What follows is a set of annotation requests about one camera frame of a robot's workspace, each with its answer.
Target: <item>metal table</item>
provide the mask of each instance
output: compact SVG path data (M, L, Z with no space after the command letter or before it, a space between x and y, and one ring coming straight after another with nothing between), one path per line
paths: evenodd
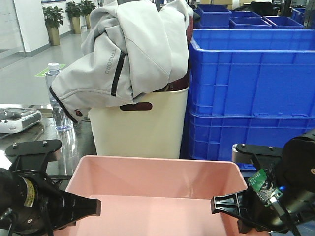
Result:
M49 162L47 174L72 175L81 157L96 155L92 128L89 120L75 124L69 131L57 132L52 118L44 117L39 124L0 139L0 167L8 169L9 161L4 155L6 148L14 143L29 141L61 140L61 157L57 162Z

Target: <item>metal bracket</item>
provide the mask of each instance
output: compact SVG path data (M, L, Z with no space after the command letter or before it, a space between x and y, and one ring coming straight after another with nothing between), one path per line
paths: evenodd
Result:
M12 162L9 170L37 170L46 172L47 164L57 161L60 152L56 152L62 146L58 139L14 143L5 150L5 155Z
M236 144L232 148L232 161L253 164L257 170L269 169L282 158L282 148L249 144Z

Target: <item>potted plant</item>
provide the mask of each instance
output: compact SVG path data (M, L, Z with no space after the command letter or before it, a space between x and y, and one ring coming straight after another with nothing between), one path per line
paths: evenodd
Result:
M81 9L75 2L67 2L67 7L65 9L66 13L68 14L69 20L71 21L71 25L73 28L74 34L81 33L81 26L80 26L80 16L81 16Z
M60 45L59 25L63 25L63 10L58 7L43 7L45 25L48 32L50 44L53 46Z
M87 28L91 28L90 24L90 13L96 8L95 4L92 1L88 0L82 0L81 3L79 3L81 14L85 17L85 22L87 24Z

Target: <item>stacked blue crates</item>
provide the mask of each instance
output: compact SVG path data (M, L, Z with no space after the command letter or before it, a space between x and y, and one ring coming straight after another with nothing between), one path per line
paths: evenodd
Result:
M275 30L302 30L304 26L287 16L264 16L263 19Z
M200 22L195 23L197 29L228 29L231 11L223 5L199 4L195 12L200 15Z
M300 24L304 24L305 8L294 8L292 9L291 18Z
M190 61L192 159L230 161L238 143L282 148L315 128L315 30L195 29Z

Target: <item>white wall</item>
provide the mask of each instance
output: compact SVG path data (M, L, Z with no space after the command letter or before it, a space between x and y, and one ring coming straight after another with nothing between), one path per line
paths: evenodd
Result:
M14 0L26 52L49 43L44 15L39 0Z

